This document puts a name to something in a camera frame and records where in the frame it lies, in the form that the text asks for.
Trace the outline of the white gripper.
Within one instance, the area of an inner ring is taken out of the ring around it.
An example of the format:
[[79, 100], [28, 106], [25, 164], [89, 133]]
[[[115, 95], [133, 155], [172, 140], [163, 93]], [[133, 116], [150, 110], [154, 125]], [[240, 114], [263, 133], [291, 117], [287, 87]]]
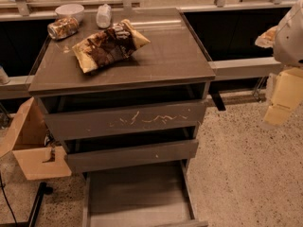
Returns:
[[[297, 0], [292, 8], [273, 26], [259, 35], [255, 45], [273, 48], [274, 58], [285, 65], [303, 66], [303, 0]], [[297, 67], [271, 74], [266, 84], [268, 108], [263, 122], [281, 126], [303, 101], [303, 70]]]

